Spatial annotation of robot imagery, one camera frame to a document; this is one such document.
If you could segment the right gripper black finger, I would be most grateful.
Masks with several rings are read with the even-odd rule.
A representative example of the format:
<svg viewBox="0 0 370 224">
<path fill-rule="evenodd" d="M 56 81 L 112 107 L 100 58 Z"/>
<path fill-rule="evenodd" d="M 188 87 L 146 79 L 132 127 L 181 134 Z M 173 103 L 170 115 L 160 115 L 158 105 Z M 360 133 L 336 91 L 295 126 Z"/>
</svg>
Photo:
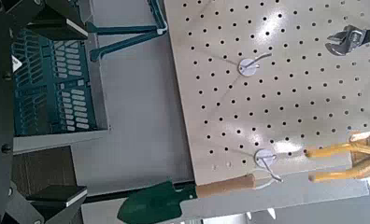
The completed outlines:
<svg viewBox="0 0 370 224">
<path fill-rule="evenodd" d="M 87 197 L 85 186 L 50 185 L 24 197 L 9 190 L 5 224 L 68 224 Z"/>
<path fill-rule="evenodd" d="M 70 0 L 6 0 L 6 13 L 17 30 L 49 40 L 86 40 L 89 35 Z"/>
</svg>

